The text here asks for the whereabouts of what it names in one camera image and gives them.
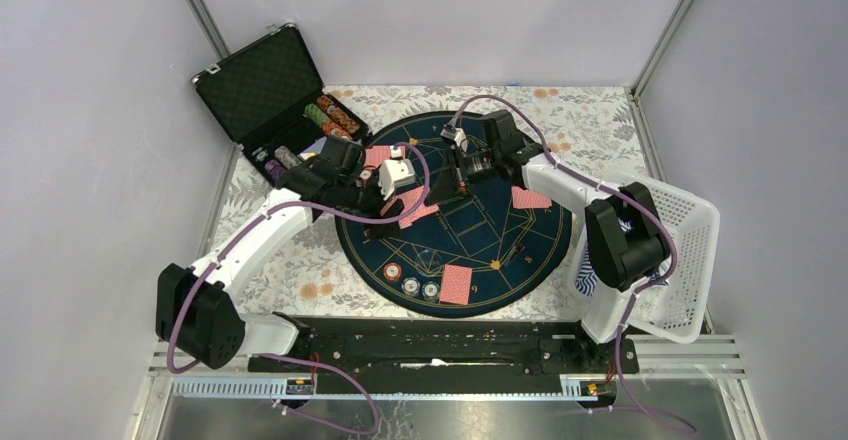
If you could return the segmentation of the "red backed card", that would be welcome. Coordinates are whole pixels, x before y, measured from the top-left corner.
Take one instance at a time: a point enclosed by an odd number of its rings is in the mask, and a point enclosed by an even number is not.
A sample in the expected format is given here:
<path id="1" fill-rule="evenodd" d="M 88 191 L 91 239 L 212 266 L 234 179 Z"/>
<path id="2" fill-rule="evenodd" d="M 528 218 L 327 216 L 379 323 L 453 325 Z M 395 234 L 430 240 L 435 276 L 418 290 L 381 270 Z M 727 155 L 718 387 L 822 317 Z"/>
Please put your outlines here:
<path id="1" fill-rule="evenodd" d="M 403 146 L 377 145 L 365 150 L 364 167 L 377 169 L 387 160 L 398 160 L 405 157 Z"/>
<path id="2" fill-rule="evenodd" d="M 439 301 L 467 305 L 471 294 L 473 270 L 470 267 L 448 264 L 444 267 Z"/>
<path id="3" fill-rule="evenodd" d="M 519 186 L 511 188 L 511 202 L 515 209 L 549 209 L 553 204 L 549 197 Z"/>

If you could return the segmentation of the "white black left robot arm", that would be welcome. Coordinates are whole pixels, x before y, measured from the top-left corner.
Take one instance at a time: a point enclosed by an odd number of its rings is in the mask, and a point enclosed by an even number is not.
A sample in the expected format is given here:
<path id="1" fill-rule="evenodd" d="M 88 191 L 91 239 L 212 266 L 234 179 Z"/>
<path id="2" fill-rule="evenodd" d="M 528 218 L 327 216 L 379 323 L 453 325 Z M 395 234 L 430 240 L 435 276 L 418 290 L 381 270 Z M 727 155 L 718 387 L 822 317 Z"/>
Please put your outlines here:
<path id="1" fill-rule="evenodd" d="M 187 267 L 166 266 L 156 290 L 155 332 L 167 344 L 166 368 L 182 374 L 199 364 L 219 369 L 237 356 L 266 356 L 296 371 L 309 361 L 310 345 L 295 324 L 277 314 L 241 313 L 238 297 L 287 242 L 308 229 L 317 214 L 369 226 L 395 226 L 407 218 L 383 208 L 400 187 L 413 183 L 427 161 L 407 142 L 370 170 L 364 187 L 361 145 L 331 137 L 322 152 L 286 171 L 261 208 L 223 244 Z"/>

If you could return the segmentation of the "red backed card bottom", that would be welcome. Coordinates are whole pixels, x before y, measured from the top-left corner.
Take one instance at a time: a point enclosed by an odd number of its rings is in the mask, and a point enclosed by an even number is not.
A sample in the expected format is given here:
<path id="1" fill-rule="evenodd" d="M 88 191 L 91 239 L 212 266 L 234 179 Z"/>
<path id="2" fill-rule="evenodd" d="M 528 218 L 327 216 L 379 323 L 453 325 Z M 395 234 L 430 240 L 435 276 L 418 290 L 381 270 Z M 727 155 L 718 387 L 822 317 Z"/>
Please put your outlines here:
<path id="1" fill-rule="evenodd" d="M 471 294 L 473 270 L 470 267 L 448 264 L 444 267 L 439 301 L 467 305 Z"/>

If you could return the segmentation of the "blue yellow chip stack bottom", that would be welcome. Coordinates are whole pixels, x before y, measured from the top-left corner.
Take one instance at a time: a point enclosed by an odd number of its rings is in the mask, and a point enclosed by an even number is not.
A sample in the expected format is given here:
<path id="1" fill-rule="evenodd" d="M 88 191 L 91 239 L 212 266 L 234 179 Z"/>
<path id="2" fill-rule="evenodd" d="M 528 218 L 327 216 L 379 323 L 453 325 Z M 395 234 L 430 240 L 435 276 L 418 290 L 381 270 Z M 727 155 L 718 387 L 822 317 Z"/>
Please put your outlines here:
<path id="1" fill-rule="evenodd" d="M 420 293 L 427 302 L 437 302 L 440 298 L 441 286 L 437 282 L 429 281 L 421 286 Z"/>

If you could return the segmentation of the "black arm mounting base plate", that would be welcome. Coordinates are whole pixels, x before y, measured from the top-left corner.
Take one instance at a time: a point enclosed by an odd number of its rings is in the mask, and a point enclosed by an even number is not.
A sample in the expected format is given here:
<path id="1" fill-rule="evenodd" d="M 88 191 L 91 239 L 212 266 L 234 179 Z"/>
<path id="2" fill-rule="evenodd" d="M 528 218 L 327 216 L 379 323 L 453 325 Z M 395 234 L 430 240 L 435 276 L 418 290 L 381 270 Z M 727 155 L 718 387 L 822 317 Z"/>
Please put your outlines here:
<path id="1" fill-rule="evenodd" d="M 577 323 L 296 318 L 292 356 L 337 367 L 371 394 L 548 394 L 562 375 L 639 370 L 632 341 L 594 344 Z"/>

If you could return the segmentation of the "red chip stack bottom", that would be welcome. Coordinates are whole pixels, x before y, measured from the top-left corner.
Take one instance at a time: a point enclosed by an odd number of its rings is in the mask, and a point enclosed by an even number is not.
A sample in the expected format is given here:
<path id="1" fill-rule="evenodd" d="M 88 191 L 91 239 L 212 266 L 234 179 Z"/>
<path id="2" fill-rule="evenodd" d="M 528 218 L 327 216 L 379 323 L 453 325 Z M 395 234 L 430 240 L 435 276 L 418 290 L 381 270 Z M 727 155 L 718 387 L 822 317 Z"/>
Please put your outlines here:
<path id="1" fill-rule="evenodd" d="M 403 269 L 400 264 L 389 262 L 383 267 L 383 276 L 388 282 L 398 282 L 403 277 Z"/>

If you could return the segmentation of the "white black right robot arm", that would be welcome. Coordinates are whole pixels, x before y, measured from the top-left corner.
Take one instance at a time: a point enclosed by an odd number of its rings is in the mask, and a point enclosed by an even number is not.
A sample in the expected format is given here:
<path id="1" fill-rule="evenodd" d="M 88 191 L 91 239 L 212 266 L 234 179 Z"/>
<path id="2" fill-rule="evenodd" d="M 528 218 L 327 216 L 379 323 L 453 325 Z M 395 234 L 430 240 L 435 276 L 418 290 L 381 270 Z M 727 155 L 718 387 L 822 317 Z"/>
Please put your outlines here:
<path id="1" fill-rule="evenodd" d="M 622 337 L 641 290 L 667 279 L 678 253 L 650 190 L 643 184 L 606 184 L 558 162 L 543 137 L 531 140 L 513 115 L 498 110 L 480 117 L 486 144 L 469 152 L 459 113 L 444 125 L 448 147 L 431 203 L 469 192 L 494 176 L 541 194 L 584 224 L 585 248 L 598 281 L 581 319 L 586 337 L 573 346 L 575 362 L 597 372 L 613 358 L 611 341 Z"/>

